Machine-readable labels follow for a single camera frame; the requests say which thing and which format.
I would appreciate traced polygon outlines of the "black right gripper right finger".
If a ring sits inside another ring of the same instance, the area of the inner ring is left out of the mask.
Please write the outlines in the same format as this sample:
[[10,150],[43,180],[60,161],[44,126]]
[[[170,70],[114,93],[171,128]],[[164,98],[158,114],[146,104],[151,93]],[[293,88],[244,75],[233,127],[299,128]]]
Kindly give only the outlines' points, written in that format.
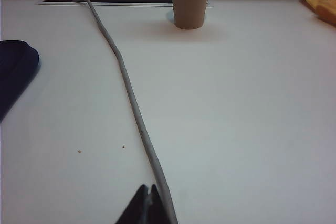
[[149,193],[148,223],[149,224],[170,224],[170,220],[164,209],[158,189],[155,184],[151,186]]

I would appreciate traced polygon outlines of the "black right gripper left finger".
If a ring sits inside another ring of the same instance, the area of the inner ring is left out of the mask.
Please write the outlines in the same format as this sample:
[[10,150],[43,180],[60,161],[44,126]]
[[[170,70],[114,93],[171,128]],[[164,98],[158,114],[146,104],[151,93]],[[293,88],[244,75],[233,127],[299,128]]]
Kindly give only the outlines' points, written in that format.
[[148,187],[141,185],[116,221],[116,224],[147,223],[149,204]]

